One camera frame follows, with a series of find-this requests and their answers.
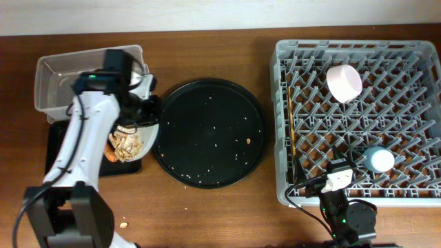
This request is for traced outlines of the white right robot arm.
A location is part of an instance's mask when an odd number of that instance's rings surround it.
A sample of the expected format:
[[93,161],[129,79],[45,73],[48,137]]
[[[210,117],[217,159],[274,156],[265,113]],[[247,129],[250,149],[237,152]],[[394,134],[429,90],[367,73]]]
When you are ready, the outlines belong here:
[[293,188],[303,188],[307,198],[319,198],[319,223],[332,237],[325,242],[326,247],[371,247],[376,237],[377,207],[365,200],[347,198],[345,189],[352,184],[356,164],[337,147],[333,146],[332,152],[334,159],[327,163],[326,172],[313,178],[306,177],[295,157]]

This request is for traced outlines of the pink bowl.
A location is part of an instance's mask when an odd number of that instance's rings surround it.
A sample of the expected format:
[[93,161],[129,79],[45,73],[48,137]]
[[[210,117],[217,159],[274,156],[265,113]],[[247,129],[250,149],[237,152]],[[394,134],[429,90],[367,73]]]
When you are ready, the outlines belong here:
[[362,92],[360,75],[351,65],[339,65],[328,69],[326,80],[332,96],[340,103],[348,103]]

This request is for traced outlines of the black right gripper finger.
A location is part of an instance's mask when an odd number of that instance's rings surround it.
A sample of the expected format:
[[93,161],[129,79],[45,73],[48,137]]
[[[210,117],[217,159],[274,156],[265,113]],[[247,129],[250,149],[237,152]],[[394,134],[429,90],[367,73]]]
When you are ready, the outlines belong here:
[[299,185],[307,180],[307,177],[303,171],[303,167],[302,167],[301,162],[298,157],[297,157],[297,163],[298,163],[298,165],[297,165],[298,175],[297,175],[297,181],[296,181],[295,185]]
[[335,145],[332,147],[332,152],[334,155],[332,165],[348,165],[347,157]]

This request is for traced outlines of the white plate with food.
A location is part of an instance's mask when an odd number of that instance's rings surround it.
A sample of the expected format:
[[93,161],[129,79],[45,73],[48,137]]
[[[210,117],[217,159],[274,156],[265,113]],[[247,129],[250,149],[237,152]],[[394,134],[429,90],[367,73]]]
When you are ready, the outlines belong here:
[[110,149],[122,163],[137,161],[152,148],[159,124],[149,127],[123,127],[117,125],[108,136]]

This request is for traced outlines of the blue plastic cup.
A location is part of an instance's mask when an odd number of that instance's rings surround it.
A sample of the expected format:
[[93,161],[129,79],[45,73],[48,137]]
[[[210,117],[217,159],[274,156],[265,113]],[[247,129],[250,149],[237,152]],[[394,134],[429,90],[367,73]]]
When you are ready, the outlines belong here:
[[391,151],[384,147],[375,146],[365,150],[364,166],[371,172],[386,172],[395,165],[395,157]]

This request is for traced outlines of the orange carrot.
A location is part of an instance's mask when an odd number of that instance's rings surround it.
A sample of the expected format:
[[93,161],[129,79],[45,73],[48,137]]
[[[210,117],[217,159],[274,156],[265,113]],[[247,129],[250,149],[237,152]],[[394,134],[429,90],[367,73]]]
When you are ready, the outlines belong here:
[[108,145],[107,143],[105,144],[104,155],[105,155],[106,159],[108,159],[112,163],[115,163],[118,160],[116,154],[114,153],[113,148],[110,145]]

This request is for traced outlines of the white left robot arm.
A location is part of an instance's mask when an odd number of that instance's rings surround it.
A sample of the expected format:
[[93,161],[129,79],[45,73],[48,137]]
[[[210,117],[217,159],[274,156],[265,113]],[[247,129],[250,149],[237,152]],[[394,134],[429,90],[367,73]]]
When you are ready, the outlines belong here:
[[99,194],[99,171],[111,131],[148,130],[146,154],[158,134],[159,99],[153,75],[131,70],[84,72],[72,86],[72,115],[42,185],[29,187],[12,231],[27,216],[41,247],[135,247],[115,231],[114,214]]

